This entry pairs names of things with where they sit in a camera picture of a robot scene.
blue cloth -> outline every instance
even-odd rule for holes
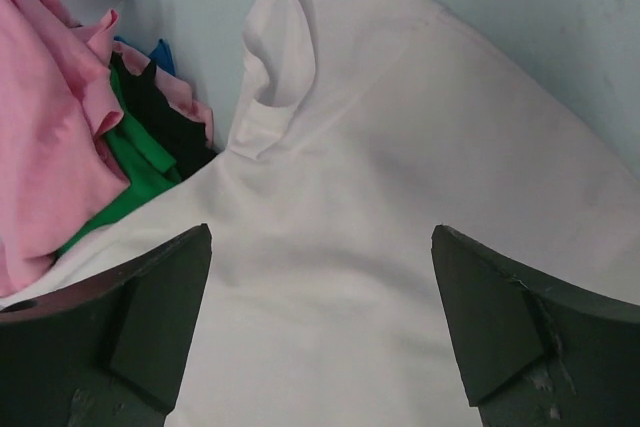
[[[127,44],[134,49],[144,53],[142,49],[139,49],[135,45],[130,44],[125,39],[117,35],[115,39],[119,42]],[[149,54],[149,58],[153,60],[158,67],[160,67],[165,72],[170,73],[175,77],[176,75],[176,67],[173,63],[173,56],[171,55],[171,47],[169,47],[169,42],[164,39],[158,40],[158,44]]]

pile of clothes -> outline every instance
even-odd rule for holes
[[[215,152],[212,112],[174,76],[165,41],[150,59],[114,37],[115,11],[83,26],[60,0],[0,0],[0,18],[4,297]]]

pink cloth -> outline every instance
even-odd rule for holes
[[[40,278],[51,253],[129,185],[101,135],[122,118],[109,82],[118,16],[79,27],[60,0],[0,0],[0,297]],[[148,62],[116,45],[125,65]],[[211,111],[158,70],[158,87],[213,131]]]

white shirt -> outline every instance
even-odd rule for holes
[[[227,150],[4,304],[206,222],[211,271],[169,427],[480,425],[431,261],[445,223],[640,300],[636,182],[431,0],[257,0]]]

green cloth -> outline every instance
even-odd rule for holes
[[[68,251],[92,230],[119,221],[182,181],[176,170],[175,159],[129,113],[122,95],[120,79],[113,68],[111,88],[118,98],[124,116],[116,127],[104,134],[104,139],[131,185],[84,224],[56,252],[58,256]]]

